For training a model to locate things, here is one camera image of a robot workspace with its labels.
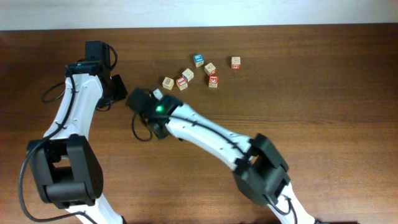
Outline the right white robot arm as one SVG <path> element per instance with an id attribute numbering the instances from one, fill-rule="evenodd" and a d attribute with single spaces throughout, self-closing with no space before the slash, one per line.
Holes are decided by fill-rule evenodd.
<path id="1" fill-rule="evenodd" d="M 173 136 L 209 152 L 233 173 L 239 191 L 269 207 L 281 223 L 317 223 L 292 188 L 289 166 L 269 138 L 230 131 L 172 95 L 136 88 L 126 105 L 157 139 Z"/>

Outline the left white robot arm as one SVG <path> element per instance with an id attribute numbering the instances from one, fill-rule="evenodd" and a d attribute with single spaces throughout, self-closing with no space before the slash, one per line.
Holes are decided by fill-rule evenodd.
<path id="1" fill-rule="evenodd" d="M 65 68 L 65 91 L 57 115 L 42 139 L 27 145 L 19 174 L 19 201 L 25 215 L 23 177 L 30 167 L 40 199 L 66 217 L 82 223 L 125 223 L 103 194 L 103 171 L 88 142 L 96 110 L 107 111 L 127 96 L 119 75 L 111 75 L 118 61 L 115 49 L 102 41 L 87 41 L 83 59 Z"/>

